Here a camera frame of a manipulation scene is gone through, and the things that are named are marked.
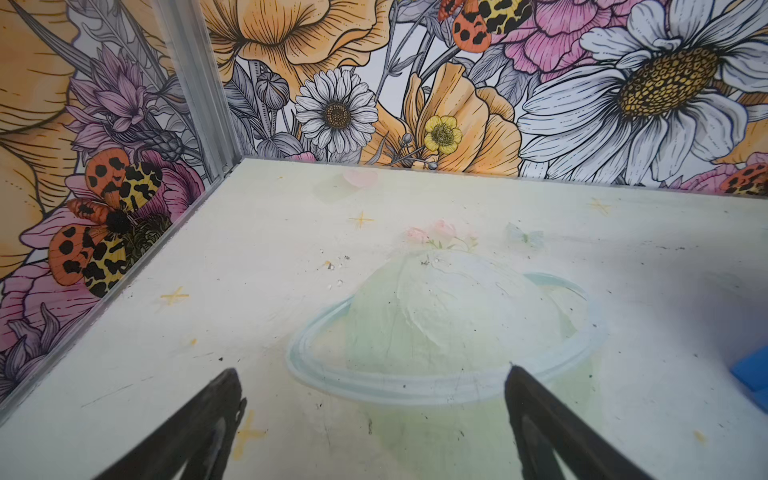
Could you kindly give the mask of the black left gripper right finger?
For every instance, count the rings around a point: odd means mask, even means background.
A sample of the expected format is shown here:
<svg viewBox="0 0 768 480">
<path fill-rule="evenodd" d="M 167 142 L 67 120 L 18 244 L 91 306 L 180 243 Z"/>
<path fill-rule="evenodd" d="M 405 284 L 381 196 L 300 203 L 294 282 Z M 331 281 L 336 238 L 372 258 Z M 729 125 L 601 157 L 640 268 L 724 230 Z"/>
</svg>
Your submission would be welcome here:
<svg viewBox="0 0 768 480">
<path fill-rule="evenodd" d="M 561 463 L 578 479 L 651 479 L 524 368 L 512 367 L 504 397 L 525 479 L 563 479 Z"/>
</svg>

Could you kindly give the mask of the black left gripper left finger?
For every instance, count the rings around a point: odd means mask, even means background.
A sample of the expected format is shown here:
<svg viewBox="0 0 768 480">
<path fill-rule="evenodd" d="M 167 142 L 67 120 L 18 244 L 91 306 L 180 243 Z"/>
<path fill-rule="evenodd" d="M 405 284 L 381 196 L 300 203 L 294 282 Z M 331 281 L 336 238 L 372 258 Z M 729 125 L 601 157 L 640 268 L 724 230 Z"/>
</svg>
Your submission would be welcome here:
<svg viewBox="0 0 768 480">
<path fill-rule="evenodd" d="M 99 479 L 221 479 L 247 399 L 238 373 L 223 370 Z"/>
</svg>

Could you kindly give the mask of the blue plastic bin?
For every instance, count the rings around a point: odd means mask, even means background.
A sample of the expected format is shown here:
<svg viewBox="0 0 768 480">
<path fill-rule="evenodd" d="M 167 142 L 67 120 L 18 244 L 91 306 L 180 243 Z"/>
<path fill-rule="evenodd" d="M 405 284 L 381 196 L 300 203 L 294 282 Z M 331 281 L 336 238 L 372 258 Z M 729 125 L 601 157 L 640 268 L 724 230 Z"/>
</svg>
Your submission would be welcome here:
<svg viewBox="0 0 768 480">
<path fill-rule="evenodd" d="M 750 400 L 767 412 L 768 347 L 762 347 L 736 362 L 730 372 Z"/>
</svg>

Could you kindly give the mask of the aluminium corner post left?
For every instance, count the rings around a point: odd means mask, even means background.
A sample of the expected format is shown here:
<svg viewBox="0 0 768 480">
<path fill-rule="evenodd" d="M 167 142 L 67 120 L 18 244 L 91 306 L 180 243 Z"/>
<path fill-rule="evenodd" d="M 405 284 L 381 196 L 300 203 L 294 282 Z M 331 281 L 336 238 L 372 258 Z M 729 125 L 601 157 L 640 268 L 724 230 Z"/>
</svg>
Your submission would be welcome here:
<svg viewBox="0 0 768 480">
<path fill-rule="evenodd" d="M 155 11 L 203 149 L 211 181 L 243 157 L 198 1 L 156 1 Z"/>
</svg>

